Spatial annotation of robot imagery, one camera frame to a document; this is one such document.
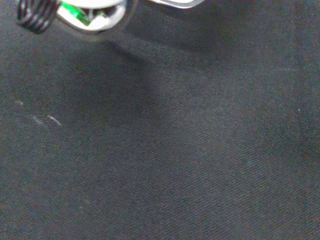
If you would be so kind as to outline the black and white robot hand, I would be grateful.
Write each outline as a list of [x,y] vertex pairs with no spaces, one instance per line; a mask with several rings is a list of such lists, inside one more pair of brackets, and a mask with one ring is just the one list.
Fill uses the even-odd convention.
[[58,19],[78,33],[103,35],[121,29],[131,19],[138,0],[17,0],[19,26],[41,34]]

